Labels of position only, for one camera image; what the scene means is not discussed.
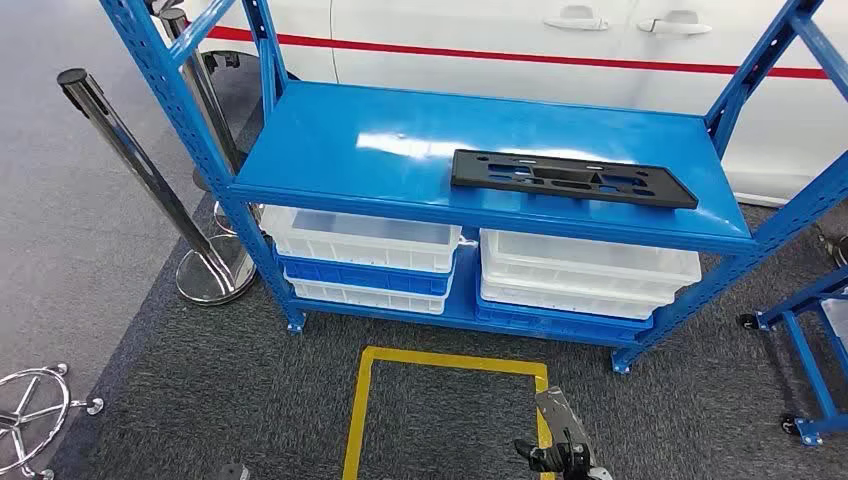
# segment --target shelf foot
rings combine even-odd
[[[752,313],[743,313],[736,316],[736,324],[745,330],[760,330],[760,322]]]
[[[616,353],[619,351],[621,349],[613,350],[612,352],[612,371],[620,375],[628,375],[630,373],[630,364],[616,359]]]
[[[292,334],[303,333],[303,326],[306,325],[306,314],[298,309],[286,309],[286,316],[289,319],[288,331]]]

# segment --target gray floor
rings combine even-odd
[[[751,224],[772,213],[744,212]],[[824,226],[844,231],[848,209]],[[784,412],[818,413],[785,332],[734,321],[833,268],[817,237],[803,232],[626,377],[607,349],[564,342],[327,314],[291,336],[262,284],[214,309],[180,299],[179,245],[95,386],[106,411],[78,418],[52,466],[61,478],[208,479],[242,461],[251,478],[339,478],[360,354],[378,345],[544,362],[617,479],[842,478],[848,434],[811,449],[778,427]],[[803,325],[845,408],[821,330]],[[360,478],[538,478],[509,446],[536,434],[528,378],[379,361],[372,372]]]
[[[177,234],[56,75],[88,69],[189,211],[203,192],[98,2],[6,2],[0,42],[0,376],[66,361],[85,396]],[[214,76],[236,132],[256,104],[255,67]]]

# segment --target blue metal shelf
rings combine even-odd
[[[613,352],[613,369],[625,373],[639,355],[848,196],[845,152],[751,235],[719,163],[743,105],[795,37],[848,99],[848,64],[812,19],[823,0],[787,0],[703,117],[289,81],[267,0],[242,0],[260,57],[265,128],[238,176],[179,71],[234,0],[213,0],[171,47],[141,0],[100,2],[293,332],[302,331],[306,310],[322,310],[603,343],[475,318],[468,277],[475,269],[466,256],[442,316],[293,298],[250,202],[725,254],[700,283],[654,311],[653,327]],[[797,95],[803,101],[804,92]],[[451,188],[449,162],[458,148],[662,166],[699,206],[671,210]]]
[[[468,148],[668,167],[667,209],[451,187]],[[244,201],[686,250],[755,243],[701,117],[289,82],[229,192]]]
[[[477,273],[479,272],[479,256],[477,249],[460,247],[457,249],[456,273],[453,279],[451,293],[445,301],[445,312],[442,315],[428,315],[424,313],[402,312],[372,307],[361,307],[344,303],[325,302],[321,300],[310,300],[292,296],[289,304],[303,310],[318,310],[322,312],[341,313],[347,315],[359,315],[364,317],[381,318],[385,320],[399,320],[402,322],[422,323],[442,327],[462,328],[466,330],[479,330],[492,333],[506,333],[510,335],[521,335],[525,337],[544,338],[549,340],[565,340],[569,342],[588,343],[592,345],[607,346],[634,346],[636,340],[621,338],[618,331],[611,333],[606,338],[603,329],[598,329],[594,334],[572,333],[578,329],[557,328],[551,325],[538,324],[528,326],[527,322],[521,320],[510,321],[508,319],[480,319],[477,318]],[[585,323],[597,319],[599,322],[609,321],[609,317],[586,315],[580,313],[569,314],[562,312],[563,317],[571,317],[575,322]]]
[[[822,411],[818,419],[795,417],[792,421],[800,433],[804,445],[815,446],[823,443],[822,433],[848,431],[848,413],[841,413],[833,402],[827,384],[819,369],[818,362],[810,350],[810,345],[798,322],[797,316],[804,312],[815,312],[821,322],[825,335],[830,341],[833,354],[842,367],[845,380],[848,380],[848,351],[842,339],[836,335],[831,319],[822,302],[827,299],[848,301],[848,295],[843,293],[848,287],[848,266],[844,266],[817,280],[812,285],[792,295],[765,313],[757,313],[753,318],[761,330],[770,332],[775,325],[785,323],[789,338],[795,345],[801,365],[810,380],[816,400]]]

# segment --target blue shelf board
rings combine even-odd
[[[667,167],[668,209],[451,187],[455,149]],[[243,201],[718,253],[755,247],[698,116],[292,81],[229,192]]]
[[[520,335],[524,337],[535,337],[549,340],[563,340],[610,347],[638,345],[635,340],[630,339],[610,338],[602,340],[597,336],[565,335],[560,332],[546,331],[543,328],[528,329],[528,327],[520,324],[503,325],[478,320],[475,316],[475,306],[477,304],[477,282],[475,277],[476,272],[479,271],[479,267],[476,264],[478,261],[479,256],[475,248],[460,247],[457,249],[456,273],[453,286],[451,287],[451,293],[445,301],[445,311],[442,315],[428,315],[424,313],[404,312],[384,308],[363,307],[359,305],[348,305],[322,300],[310,300],[294,296],[292,296],[289,300],[289,304],[302,310],[317,310],[345,315],[356,315],[360,317],[373,317],[384,320],[396,320],[409,323],[461,328],[466,330],[478,330],[490,333],[505,333],[509,335]],[[574,315],[579,317],[582,321],[595,317],[594,315],[585,313],[575,313]],[[609,320],[609,317],[597,318],[601,321]]]

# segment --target car door handle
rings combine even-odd
[[[543,22],[545,25],[563,30],[609,30],[609,22],[603,18],[550,17]]]
[[[672,33],[677,35],[701,35],[713,29],[703,23],[669,22],[661,18],[643,20],[637,24],[639,30],[648,33]]]
[[[713,29],[701,23],[694,10],[672,10],[663,18],[642,20],[636,27],[643,32],[676,35],[701,35]]]
[[[562,30],[608,30],[609,22],[603,17],[595,17],[592,7],[569,5],[562,9],[558,17],[542,20],[545,25]]]

